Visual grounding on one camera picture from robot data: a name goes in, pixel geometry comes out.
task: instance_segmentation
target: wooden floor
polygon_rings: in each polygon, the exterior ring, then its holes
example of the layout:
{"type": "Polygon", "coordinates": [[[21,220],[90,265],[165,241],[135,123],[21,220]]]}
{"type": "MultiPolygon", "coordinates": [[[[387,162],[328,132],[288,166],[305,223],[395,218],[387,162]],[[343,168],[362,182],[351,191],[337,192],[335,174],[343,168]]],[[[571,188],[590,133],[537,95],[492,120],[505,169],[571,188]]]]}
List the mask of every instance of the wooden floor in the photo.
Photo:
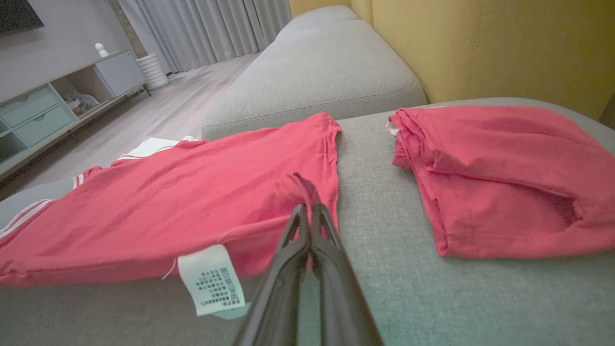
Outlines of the wooden floor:
{"type": "Polygon", "coordinates": [[[200,138],[200,125],[213,101],[254,61],[245,55],[173,75],[171,83],[141,94],[102,115],[35,159],[12,177],[13,189],[74,177],[93,166],[108,167],[145,138],[200,138]]]}

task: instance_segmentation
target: white wall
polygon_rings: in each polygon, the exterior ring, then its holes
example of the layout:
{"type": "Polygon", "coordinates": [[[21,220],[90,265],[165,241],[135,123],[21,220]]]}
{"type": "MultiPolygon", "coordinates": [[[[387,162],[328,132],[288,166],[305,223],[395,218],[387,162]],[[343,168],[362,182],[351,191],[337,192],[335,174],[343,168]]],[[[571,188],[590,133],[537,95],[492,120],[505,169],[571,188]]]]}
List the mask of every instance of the white wall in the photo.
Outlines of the white wall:
{"type": "Polygon", "coordinates": [[[137,2],[135,0],[119,0],[119,4],[122,6],[128,21],[132,25],[132,28],[137,33],[137,36],[143,44],[145,51],[149,54],[156,53],[156,57],[158,58],[158,62],[160,62],[162,71],[164,71],[164,73],[171,72],[171,68],[167,63],[167,60],[160,52],[160,47],[158,47],[158,43],[156,43],[154,35],[152,35],[152,32],[149,30],[137,2]]]}
{"type": "Polygon", "coordinates": [[[99,59],[132,50],[107,0],[28,0],[45,27],[0,37],[0,102],[99,59]]]}

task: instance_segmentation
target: yellow leather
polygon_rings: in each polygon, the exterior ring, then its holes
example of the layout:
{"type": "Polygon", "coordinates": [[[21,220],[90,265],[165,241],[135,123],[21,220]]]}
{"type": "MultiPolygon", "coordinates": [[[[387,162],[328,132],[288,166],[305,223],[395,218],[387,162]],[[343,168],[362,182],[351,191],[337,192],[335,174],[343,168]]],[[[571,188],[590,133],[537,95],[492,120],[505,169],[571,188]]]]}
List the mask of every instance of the yellow leather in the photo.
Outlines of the yellow leather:
{"type": "Polygon", "coordinates": [[[290,4],[290,13],[293,14],[293,17],[325,6],[344,5],[351,7],[351,0],[288,0],[288,3],[290,4]]]}
{"type": "Polygon", "coordinates": [[[598,119],[615,92],[613,0],[375,0],[373,26],[431,102],[527,97],[598,119]]]}
{"type": "Polygon", "coordinates": [[[371,11],[372,0],[351,0],[352,10],[359,18],[368,22],[371,26],[374,25],[374,17],[371,11]]]}

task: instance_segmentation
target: cabinet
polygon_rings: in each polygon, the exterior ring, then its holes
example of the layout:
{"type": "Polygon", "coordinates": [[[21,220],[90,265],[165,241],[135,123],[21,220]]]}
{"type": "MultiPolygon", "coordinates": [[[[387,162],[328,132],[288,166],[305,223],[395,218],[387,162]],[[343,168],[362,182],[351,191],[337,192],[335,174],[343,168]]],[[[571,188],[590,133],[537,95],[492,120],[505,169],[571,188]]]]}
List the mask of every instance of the cabinet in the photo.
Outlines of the cabinet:
{"type": "Polygon", "coordinates": [[[116,52],[0,103],[0,179],[128,95],[149,93],[144,83],[132,54],[116,52]],[[98,105],[77,116],[63,98],[72,91],[98,105]]]}

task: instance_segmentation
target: white figurine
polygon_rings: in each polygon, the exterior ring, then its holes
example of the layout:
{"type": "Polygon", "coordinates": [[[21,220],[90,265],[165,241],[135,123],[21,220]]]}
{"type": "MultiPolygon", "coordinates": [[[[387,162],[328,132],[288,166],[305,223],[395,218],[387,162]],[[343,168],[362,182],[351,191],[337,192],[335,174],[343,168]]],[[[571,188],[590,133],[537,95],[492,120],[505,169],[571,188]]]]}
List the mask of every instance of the white figurine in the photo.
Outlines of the white figurine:
{"type": "Polygon", "coordinates": [[[103,46],[102,43],[96,43],[94,45],[94,48],[96,48],[96,50],[98,51],[98,54],[100,55],[101,58],[106,57],[107,55],[109,55],[109,52],[107,52],[105,50],[105,47],[103,46]]]}

